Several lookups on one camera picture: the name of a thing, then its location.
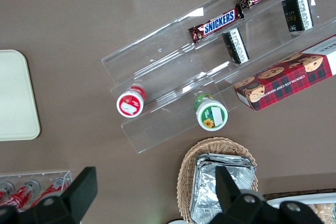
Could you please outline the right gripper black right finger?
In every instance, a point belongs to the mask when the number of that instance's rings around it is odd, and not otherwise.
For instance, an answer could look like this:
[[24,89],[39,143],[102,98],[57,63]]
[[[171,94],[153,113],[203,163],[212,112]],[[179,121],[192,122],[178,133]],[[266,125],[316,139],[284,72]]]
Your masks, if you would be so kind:
[[216,195],[222,212],[210,223],[261,223],[263,197],[253,190],[240,190],[227,168],[217,167]]

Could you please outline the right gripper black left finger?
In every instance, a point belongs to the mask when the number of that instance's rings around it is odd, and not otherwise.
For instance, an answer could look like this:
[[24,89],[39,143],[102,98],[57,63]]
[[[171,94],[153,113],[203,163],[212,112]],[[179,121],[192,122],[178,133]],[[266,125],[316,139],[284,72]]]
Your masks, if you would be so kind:
[[81,223],[97,193],[96,168],[85,167],[65,191],[48,194],[33,207],[34,223]]

